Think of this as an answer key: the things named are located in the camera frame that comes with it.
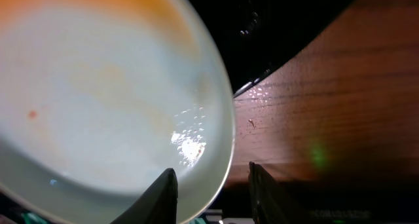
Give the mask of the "light green plate orange smear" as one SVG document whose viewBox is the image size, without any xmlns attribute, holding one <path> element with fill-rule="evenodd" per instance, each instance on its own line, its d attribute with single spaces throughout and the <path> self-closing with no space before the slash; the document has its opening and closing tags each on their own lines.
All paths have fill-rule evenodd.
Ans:
<svg viewBox="0 0 419 224">
<path fill-rule="evenodd" d="M 232 162 L 234 104 L 188 0 L 1 0 L 1 191 L 58 223 L 110 223 L 166 169 L 178 223 Z"/>
</svg>

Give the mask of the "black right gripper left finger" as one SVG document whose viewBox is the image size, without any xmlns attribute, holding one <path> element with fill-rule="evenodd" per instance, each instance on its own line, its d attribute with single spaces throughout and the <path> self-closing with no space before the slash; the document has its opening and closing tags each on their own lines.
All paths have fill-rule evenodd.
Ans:
<svg viewBox="0 0 419 224">
<path fill-rule="evenodd" d="M 174 224 L 178 183 L 173 168 L 167 168 L 147 190 L 111 224 Z"/>
</svg>

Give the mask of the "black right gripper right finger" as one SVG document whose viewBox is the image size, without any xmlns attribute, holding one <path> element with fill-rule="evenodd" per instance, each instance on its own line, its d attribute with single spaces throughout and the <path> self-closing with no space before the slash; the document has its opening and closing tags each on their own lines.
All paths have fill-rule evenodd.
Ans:
<svg viewBox="0 0 419 224">
<path fill-rule="evenodd" d="M 260 165 L 249 163 L 252 216 L 258 224 L 309 224 L 309 213 Z"/>
</svg>

